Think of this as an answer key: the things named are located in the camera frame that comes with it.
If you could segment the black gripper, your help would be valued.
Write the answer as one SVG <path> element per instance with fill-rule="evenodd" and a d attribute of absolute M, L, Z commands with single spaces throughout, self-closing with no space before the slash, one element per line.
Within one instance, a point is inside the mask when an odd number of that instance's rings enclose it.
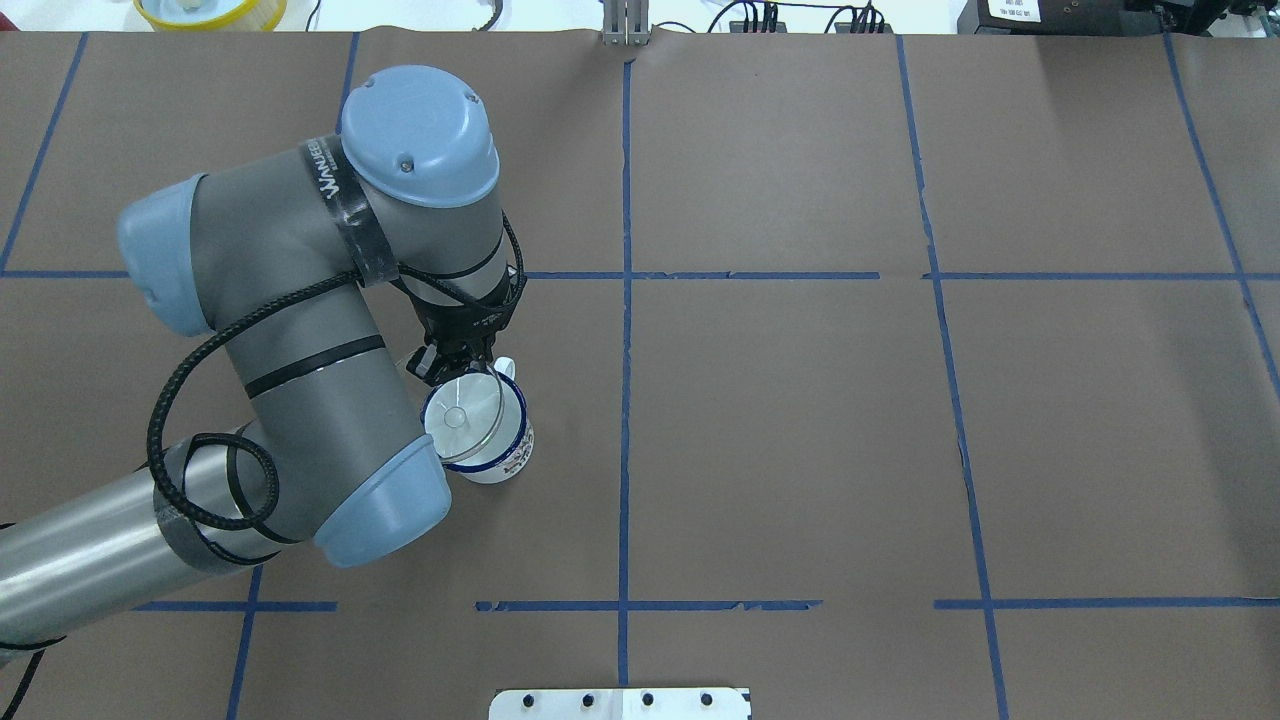
<path fill-rule="evenodd" d="M 430 387 L 443 382 L 447 363 L 467 363 L 468 372 L 492 374 L 497 334 L 509 324 L 526 283 L 524 268 L 508 265 L 495 288 L 476 297 L 442 275 L 402 263 L 399 287 L 424 328 L 424 346 L 407 356 L 404 370 Z"/>

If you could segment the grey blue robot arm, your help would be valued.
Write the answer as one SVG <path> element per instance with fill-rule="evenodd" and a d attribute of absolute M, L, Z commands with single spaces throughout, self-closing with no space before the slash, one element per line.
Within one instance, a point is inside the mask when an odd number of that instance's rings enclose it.
<path fill-rule="evenodd" d="M 492 360 L 524 292 L 484 101 L 434 67 L 355 86 L 335 135 L 119 217 L 129 278 L 202 343 L 128 477 L 3 532 L 3 661 L 314 542 L 338 568 L 413 543 L 451 488 L 364 291 L 398 288 L 436 386 Z"/>

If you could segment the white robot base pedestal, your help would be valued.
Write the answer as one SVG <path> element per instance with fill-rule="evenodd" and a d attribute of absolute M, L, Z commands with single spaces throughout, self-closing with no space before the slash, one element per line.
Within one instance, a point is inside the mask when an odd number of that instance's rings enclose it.
<path fill-rule="evenodd" d="M 732 687 L 500 691 L 489 719 L 751 719 L 750 691 Z"/>

